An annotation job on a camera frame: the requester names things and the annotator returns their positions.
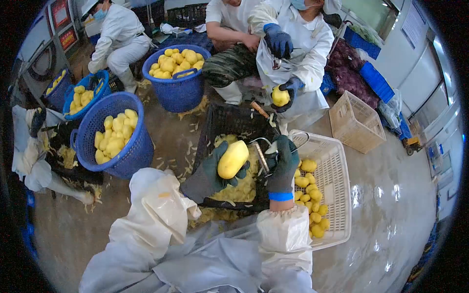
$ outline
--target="poster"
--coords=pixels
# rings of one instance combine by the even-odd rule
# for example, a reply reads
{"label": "poster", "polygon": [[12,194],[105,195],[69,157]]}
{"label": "poster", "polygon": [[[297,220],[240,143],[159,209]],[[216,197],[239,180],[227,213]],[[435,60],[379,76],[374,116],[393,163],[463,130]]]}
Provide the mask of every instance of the poster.
{"label": "poster", "polygon": [[55,29],[71,22],[70,13],[68,12],[67,0],[57,0],[52,3],[51,12]]}
{"label": "poster", "polygon": [[426,33],[427,21],[421,9],[415,1],[412,1],[401,31],[415,50],[416,45],[422,41],[422,35]]}
{"label": "poster", "polygon": [[59,37],[60,43],[62,44],[62,48],[66,51],[73,43],[77,41],[75,30],[73,26],[71,26],[66,32],[64,32]]}

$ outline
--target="basket handle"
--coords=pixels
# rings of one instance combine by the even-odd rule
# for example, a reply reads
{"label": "basket handle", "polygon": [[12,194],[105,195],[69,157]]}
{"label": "basket handle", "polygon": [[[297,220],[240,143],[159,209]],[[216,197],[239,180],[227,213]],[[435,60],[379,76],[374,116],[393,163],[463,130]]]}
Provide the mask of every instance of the basket handle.
{"label": "basket handle", "polygon": [[70,147],[76,151],[77,150],[77,147],[76,147],[76,142],[75,142],[75,139],[76,139],[76,135],[78,134],[78,129],[73,129],[72,132],[70,133]]}
{"label": "basket handle", "polygon": [[173,79],[176,80],[180,75],[182,74],[185,74],[185,73],[189,73],[189,72],[197,72],[197,68],[191,68],[191,69],[187,69],[187,70],[184,70],[184,71],[180,71],[178,73],[176,73],[175,75],[173,75]]}

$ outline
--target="hand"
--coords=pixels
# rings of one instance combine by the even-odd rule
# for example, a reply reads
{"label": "hand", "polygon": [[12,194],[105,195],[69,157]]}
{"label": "hand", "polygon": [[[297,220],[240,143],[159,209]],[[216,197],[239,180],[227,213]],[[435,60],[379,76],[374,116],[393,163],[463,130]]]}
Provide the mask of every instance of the hand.
{"label": "hand", "polygon": [[267,160],[272,172],[272,175],[267,177],[267,191],[271,200],[291,200],[293,199],[292,180],[300,158],[297,151],[291,153],[296,146],[288,137],[280,135],[275,141],[279,151],[278,163],[275,163],[274,158]]}
{"label": "hand", "polygon": [[259,47],[260,41],[261,41],[261,38],[259,36],[250,35],[250,34],[246,34],[242,40],[242,42],[246,45],[246,47],[252,53],[257,52],[257,48]]}
{"label": "hand", "polygon": [[181,192],[196,203],[203,203],[205,197],[209,197],[227,187],[228,184],[238,185],[238,180],[246,177],[246,171],[250,167],[247,161],[238,171],[235,177],[223,179],[218,175],[218,162],[227,151],[228,143],[222,142],[213,150],[211,156],[205,158],[197,171],[181,184]]}
{"label": "hand", "polygon": [[271,104],[270,107],[274,109],[277,113],[283,113],[286,110],[290,109],[290,107],[293,105],[293,100],[296,98],[296,94],[298,92],[298,89],[302,88],[304,86],[304,83],[299,79],[298,77],[290,77],[290,79],[279,86],[279,90],[288,90],[288,94],[290,95],[290,101],[283,105],[282,107],[277,107],[274,104]]}
{"label": "hand", "polygon": [[289,34],[282,31],[280,26],[269,23],[264,26],[265,41],[271,53],[278,59],[290,59],[293,51],[293,42]]}

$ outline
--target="white apron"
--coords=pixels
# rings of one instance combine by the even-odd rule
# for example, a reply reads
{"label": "white apron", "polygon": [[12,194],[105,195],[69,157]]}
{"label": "white apron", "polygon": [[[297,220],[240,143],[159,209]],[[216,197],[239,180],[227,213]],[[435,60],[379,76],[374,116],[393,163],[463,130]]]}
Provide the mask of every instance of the white apron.
{"label": "white apron", "polygon": [[[257,69],[268,96],[270,96],[274,87],[286,83],[292,77],[292,73],[297,70],[306,54],[318,43],[316,35],[324,25],[322,15],[320,15],[315,30],[309,30],[296,20],[295,10],[290,2],[286,1],[280,8],[277,17],[282,31],[291,36],[295,48],[291,53],[291,58],[289,60],[282,59],[280,68],[273,70],[273,55],[264,39],[261,40],[257,50]],[[280,123],[284,124],[296,120],[301,115],[297,127],[305,128],[321,118],[328,108],[329,105],[320,89],[309,92],[303,92],[303,89],[299,89],[291,108],[279,113],[278,117]]]}

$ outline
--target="dark green glove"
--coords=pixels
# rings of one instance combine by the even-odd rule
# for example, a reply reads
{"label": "dark green glove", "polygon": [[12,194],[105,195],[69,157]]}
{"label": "dark green glove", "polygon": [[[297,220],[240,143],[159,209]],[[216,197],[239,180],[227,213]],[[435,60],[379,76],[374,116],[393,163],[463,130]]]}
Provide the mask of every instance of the dark green glove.
{"label": "dark green glove", "polygon": [[278,163],[275,163],[273,156],[267,160],[272,172],[272,175],[267,179],[267,191],[269,199],[282,202],[293,198],[292,180],[298,164],[300,164],[300,158],[297,151],[291,153],[296,146],[288,137],[280,135],[275,141],[279,151]]}
{"label": "dark green glove", "polygon": [[246,177],[246,171],[250,167],[247,161],[238,171],[235,177],[223,179],[218,175],[218,162],[221,156],[227,151],[228,143],[222,142],[220,146],[213,150],[211,156],[205,158],[196,172],[181,184],[181,192],[196,203],[204,202],[205,197],[209,197],[227,187],[228,184],[238,185],[238,180]]}

